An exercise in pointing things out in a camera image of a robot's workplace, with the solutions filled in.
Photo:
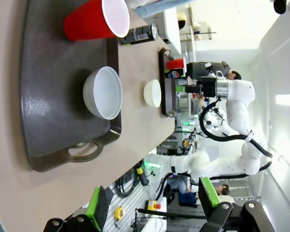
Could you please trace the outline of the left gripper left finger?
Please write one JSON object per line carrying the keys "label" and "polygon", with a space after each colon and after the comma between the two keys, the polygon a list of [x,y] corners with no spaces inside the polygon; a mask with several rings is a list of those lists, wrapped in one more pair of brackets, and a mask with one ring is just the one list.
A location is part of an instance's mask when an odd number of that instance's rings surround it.
{"label": "left gripper left finger", "polygon": [[45,232],[102,232],[106,223],[109,203],[103,186],[96,187],[84,211],[75,212],[69,220],[51,218]]}

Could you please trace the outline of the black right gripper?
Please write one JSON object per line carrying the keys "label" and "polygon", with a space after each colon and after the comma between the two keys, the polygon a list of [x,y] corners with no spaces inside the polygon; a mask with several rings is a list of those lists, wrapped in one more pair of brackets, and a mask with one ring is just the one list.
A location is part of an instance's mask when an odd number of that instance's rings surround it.
{"label": "black right gripper", "polygon": [[185,92],[185,93],[196,93],[201,94],[205,97],[215,97],[216,96],[216,83],[217,79],[215,77],[202,77],[202,85],[184,85],[177,86],[176,92]]}

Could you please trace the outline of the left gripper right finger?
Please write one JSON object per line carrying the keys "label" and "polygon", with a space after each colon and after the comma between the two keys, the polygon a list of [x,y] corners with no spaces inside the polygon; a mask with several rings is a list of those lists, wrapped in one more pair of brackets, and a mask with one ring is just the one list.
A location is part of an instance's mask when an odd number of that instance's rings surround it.
{"label": "left gripper right finger", "polygon": [[258,201],[247,201],[239,206],[231,200],[222,200],[210,179],[199,179],[199,200],[207,222],[202,232],[273,232],[263,206]]}

